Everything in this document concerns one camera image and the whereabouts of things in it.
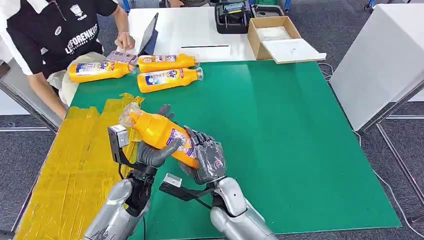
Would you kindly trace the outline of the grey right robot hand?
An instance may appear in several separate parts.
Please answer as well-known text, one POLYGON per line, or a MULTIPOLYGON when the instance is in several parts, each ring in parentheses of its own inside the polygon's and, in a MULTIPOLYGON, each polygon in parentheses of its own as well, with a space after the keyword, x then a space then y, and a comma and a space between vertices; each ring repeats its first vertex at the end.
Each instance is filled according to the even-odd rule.
POLYGON ((180 169, 192 177, 196 184, 204 185, 226 176, 226 160, 222 144, 203 132, 193 130, 188 126, 183 127, 194 146, 198 168, 190 167, 182 162, 180 169))

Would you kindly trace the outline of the person's left hand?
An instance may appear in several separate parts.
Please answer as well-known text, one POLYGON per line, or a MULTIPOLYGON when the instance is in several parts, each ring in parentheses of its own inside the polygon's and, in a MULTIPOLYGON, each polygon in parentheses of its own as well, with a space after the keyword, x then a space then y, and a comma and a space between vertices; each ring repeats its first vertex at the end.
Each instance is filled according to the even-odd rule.
POLYGON ((126 51, 132 50, 136 41, 128 32, 119 32, 114 43, 118 48, 126 51))

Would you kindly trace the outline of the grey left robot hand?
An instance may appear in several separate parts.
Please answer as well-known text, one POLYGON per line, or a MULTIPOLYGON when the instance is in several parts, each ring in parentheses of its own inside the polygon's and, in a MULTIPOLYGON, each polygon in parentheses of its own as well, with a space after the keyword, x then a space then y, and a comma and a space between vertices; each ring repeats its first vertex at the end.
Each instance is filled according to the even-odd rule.
POLYGON ((167 157, 171 156, 182 144, 180 138, 175 138, 166 145, 163 149, 157 149, 144 141, 141 141, 137 145, 136 150, 136 161, 158 168, 161 167, 167 157))

